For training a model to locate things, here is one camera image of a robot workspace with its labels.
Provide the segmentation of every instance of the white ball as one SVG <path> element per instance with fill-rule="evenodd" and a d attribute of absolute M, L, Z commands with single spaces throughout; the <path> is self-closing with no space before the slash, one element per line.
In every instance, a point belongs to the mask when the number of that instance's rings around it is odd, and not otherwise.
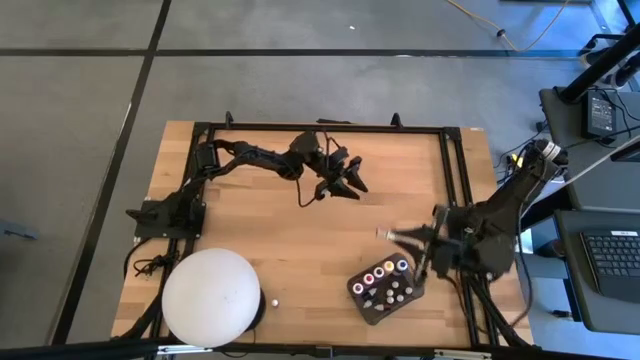
<path fill-rule="evenodd" d="M 260 283 L 251 264 L 225 249 L 195 252 L 171 272 L 162 293 L 169 329 L 186 344 L 227 344 L 251 324 Z"/>

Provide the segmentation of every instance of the wooden table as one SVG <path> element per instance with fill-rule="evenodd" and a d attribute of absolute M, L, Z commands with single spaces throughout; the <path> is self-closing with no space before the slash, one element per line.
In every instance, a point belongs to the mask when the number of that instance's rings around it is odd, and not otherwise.
<path fill-rule="evenodd" d="M 187 159 L 193 122 L 170 121 L 160 144 L 148 196 L 162 199 L 178 188 Z M 245 140 L 285 151 L 292 131 L 216 131 L 216 138 Z M 326 198 L 300 209 L 295 183 L 275 173 L 241 166 L 207 183 L 207 213 L 196 251 L 211 247 L 233 250 L 254 266 L 267 304 L 256 329 L 259 344 L 357 346 L 446 346 L 466 348 L 468 332 L 456 293 L 446 281 L 429 275 L 425 295 L 376 326 L 367 325 L 354 307 L 346 281 L 357 272 L 400 249 L 376 239 L 377 227 L 431 223 L 435 204 L 447 195 L 438 137 L 426 134 L 333 133 L 351 156 L 363 158 L 360 174 L 369 187 L 360 201 Z M 462 129 L 464 153 L 474 201 L 496 189 L 486 134 Z M 229 156 L 219 152 L 225 163 Z M 452 157 L 458 199 L 461 185 Z M 318 179 L 307 169 L 300 180 L 303 202 L 313 196 Z M 164 254 L 166 239 L 152 239 L 132 256 Z M 128 330 L 157 293 L 161 271 L 151 277 L 128 272 L 112 335 Z M 491 286 L 507 320 L 524 308 L 515 268 Z M 482 311 L 476 309 L 484 327 Z M 525 320 L 517 328 L 531 342 Z M 245 334 L 238 342 L 251 342 Z"/>

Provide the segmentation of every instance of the marker holder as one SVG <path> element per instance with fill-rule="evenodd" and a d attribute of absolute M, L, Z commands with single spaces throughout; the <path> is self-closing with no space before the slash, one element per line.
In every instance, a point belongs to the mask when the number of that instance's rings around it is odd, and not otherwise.
<path fill-rule="evenodd" d="M 373 270 L 376 267 L 383 267 L 383 264 L 386 261 L 391 261 L 394 264 L 397 264 L 400 260 L 407 261 L 407 258 L 405 258 L 400 253 L 395 253 L 364 269 L 347 281 L 347 291 L 355 302 L 358 311 L 360 311 L 360 314 L 364 318 L 364 321 L 366 321 L 369 325 L 376 325 L 378 322 L 380 322 L 380 320 L 386 318 L 393 312 L 409 304 L 413 300 L 421 298 L 422 295 L 424 295 L 424 288 L 417 289 L 413 284 L 411 267 L 408 267 L 404 271 L 398 271 L 397 268 L 392 272 L 385 271 L 385 275 L 382 278 L 375 278 L 373 284 L 371 285 L 366 285 L 363 282 L 363 277 L 366 274 L 373 274 Z M 399 283 L 397 289 L 394 289 L 391 286 L 394 281 L 397 281 Z M 352 289 L 355 283 L 360 283 L 364 286 L 364 291 L 362 292 L 362 294 L 357 295 L 353 292 Z M 407 294 L 405 292 L 405 289 L 408 287 L 413 289 L 413 292 L 411 294 Z M 374 288 L 376 289 L 376 293 L 371 296 L 369 294 L 369 290 Z M 404 296 L 404 300 L 401 302 L 394 301 L 393 304 L 388 304 L 387 290 L 389 289 L 394 291 L 394 299 L 396 299 L 398 295 L 402 294 Z M 364 305 L 366 301 L 371 301 L 371 306 L 365 308 Z M 384 306 L 384 310 L 382 311 L 375 309 L 376 305 L 380 304 Z"/>

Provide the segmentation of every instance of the black keyboard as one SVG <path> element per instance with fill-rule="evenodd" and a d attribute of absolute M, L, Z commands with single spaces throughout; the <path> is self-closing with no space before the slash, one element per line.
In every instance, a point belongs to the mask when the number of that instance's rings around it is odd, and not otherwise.
<path fill-rule="evenodd" d="M 639 231 L 581 233 L 598 291 L 607 297 L 640 302 Z"/>

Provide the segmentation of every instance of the gray floor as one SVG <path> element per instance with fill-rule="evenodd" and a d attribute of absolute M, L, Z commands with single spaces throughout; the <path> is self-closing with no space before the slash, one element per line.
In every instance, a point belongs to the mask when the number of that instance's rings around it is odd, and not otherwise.
<path fill-rule="evenodd" d="M 535 38 L 558 9 L 463 3 L 507 28 L 518 44 Z M 146 47 L 161 1 L 42 4 L 0 3 L 0 47 Z M 605 15 L 614 14 L 607 9 Z M 160 46 L 502 49 L 494 31 L 483 29 L 443 1 L 183 0 L 174 1 Z M 570 6 L 536 49 L 579 49 L 599 30 L 589 8 Z M 11 330 L 0 336 L 2 348 L 45 342 L 140 64 L 139 58 L 0 58 L 0 218 L 41 234 L 32 242 L 0 239 L 0 324 Z M 138 207 L 146 193 L 167 120 L 219 121 L 230 110 L 239 122 L 323 117 L 386 124 L 399 112 L 406 124 L 484 127 L 497 158 L 543 119 L 538 90 L 566 85 L 580 71 L 568 60 L 157 58 L 70 341 L 109 336 L 134 228 L 124 210 Z M 544 299 L 564 291 L 550 294 Z M 545 348 L 594 354 L 603 348 L 584 327 L 573 334 L 591 345 L 549 336 L 565 322 L 544 313 L 534 311 L 531 323 Z M 622 338 L 606 339 L 615 348 Z M 628 349 L 628 340 L 620 341 Z"/>

